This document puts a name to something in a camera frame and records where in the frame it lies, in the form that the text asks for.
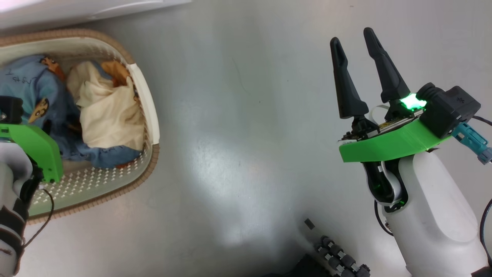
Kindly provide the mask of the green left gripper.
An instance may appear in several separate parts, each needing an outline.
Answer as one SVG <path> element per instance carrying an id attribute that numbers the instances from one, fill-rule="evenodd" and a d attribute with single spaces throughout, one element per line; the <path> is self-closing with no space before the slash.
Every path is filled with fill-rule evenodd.
<path id="1" fill-rule="evenodd" d="M 63 177 L 63 162 L 57 143 L 34 125 L 1 124 L 1 137 L 21 147 L 42 169 L 44 182 L 59 182 Z"/>

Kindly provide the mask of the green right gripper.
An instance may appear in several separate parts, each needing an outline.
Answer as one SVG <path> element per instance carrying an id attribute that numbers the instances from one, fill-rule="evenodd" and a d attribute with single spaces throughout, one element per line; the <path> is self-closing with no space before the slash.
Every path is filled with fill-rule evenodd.
<path id="1" fill-rule="evenodd" d="M 402 99 L 403 107 L 411 112 L 411 116 L 378 124 L 379 130 L 369 133 L 366 140 L 352 138 L 339 140 L 342 160 L 345 163 L 394 160 L 428 151 L 448 140 L 450 135 L 443 138 L 436 137 L 420 121 L 426 101 L 418 100 L 416 94 L 411 93 L 374 30 L 365 27 L 363 34 L 369 56 L 376 65 L 382 88 L 380 94 L 382 102 Z M 330 50 L 339 117 L 341 119 L 364 117 L 369 112 L 368 106 L 360 99 L 353 84 L 347 68 L 346 54 L 337 37 L 330 40 Z"/>

